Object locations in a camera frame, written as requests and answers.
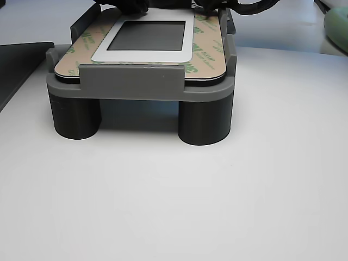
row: white desk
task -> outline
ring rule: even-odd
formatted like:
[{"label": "white desk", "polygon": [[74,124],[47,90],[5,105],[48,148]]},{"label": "white desk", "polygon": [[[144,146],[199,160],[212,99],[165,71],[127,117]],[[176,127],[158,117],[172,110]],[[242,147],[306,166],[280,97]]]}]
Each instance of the white desk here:
[{"label": "white desk", "polygon": [[195,147],[167,102],[60,137],[40,67],[0,113],[0,260],[347,260],[347,68],[238,48],[232,131]]}]

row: cylindrical foot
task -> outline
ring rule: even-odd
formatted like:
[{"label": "cylindrical foot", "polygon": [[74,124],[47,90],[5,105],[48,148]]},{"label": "cylindrical foot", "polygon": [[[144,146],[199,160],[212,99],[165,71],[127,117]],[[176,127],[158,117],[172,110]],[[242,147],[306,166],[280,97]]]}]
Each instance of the cylindrical foot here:
[{"label": "cylindrical foot", "polygon": [[61,98],[49,93],[55,130],[63,137],[82,140],[93,136],[101,123],[98,99]]},{"label": "cylindrical foot", "polygon": [[192,145],[223,140],[231,130],[233,94],[213,102],[179,102],[179,137]]}]

